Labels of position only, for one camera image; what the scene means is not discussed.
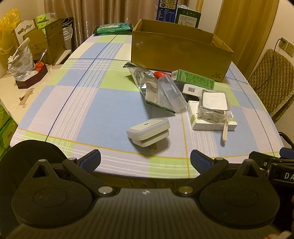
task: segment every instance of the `yellow plastic bag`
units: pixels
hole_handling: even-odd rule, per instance
[[[0,54],[7,54],[14,46],[11,31],[20,24],[18,9],[12,9],[0,19]]]

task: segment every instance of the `electrical outlet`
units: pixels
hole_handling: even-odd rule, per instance
[[[294,46],[289,42],[286,48],[286,53],[290,56],[294,56]]]
[[[281,40],[279,42],[279,48],[281,48],[283,51],[286,50],[286,47],[288,45],[288,41],[285,38],[282,38],[284,41],[286,41],[286,43],[283,43]]]

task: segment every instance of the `black cable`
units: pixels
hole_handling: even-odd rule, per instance
[[[282,42],[284,42],[282,38],[278,39],[277,42],[276,42],[275,48],[276,48],[277,43],[279,42],[279,40],[281,40]],[[270,77],[271,77],[271,75],[273,73],[273,69],[274,69],[274,60],[275,60],[275,49],[274,49],[274,54],[273,54],[273,64],[272,64],[272,69],[270,71],[270,75],[269,75],[268,79],[260,87],[258,87],[257,89],[256,89],[256,87],[254,87],[254,91],[259,90],[270,79]]]

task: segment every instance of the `brown curtain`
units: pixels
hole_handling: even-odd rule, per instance
[[[247,79],[270,33],[279,0],[223,0],[215,34],[233,51]]]
[[[136,25],[142,19],[154,19],[158,0],[44,0],[45,12],[55,12],[58,18],[74,18],[74,49],[81,45],[96,25],[129,22]],[[188,0],[179,4],[188,5]]]

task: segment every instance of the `table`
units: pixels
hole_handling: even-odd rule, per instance
[[[242,162],[252,151],[278,156],[283,144],[277,129],[234,63],[224,81],[215,83],[215,89],[228,94],[238,123],[224,144],[222,131],[192,130],[185,109],[173,114],[144,103],[128,69],[122,68],[130,60],[131,35],[91,36],[34,96],[11,146],[43,140],[76,158],[97,148],[102,155],[98,172],[160,178],[196,177],[193,149],[231,163]],[[132,144],[126,129],[156,117],[168,117],[170,136],[153,148]]]

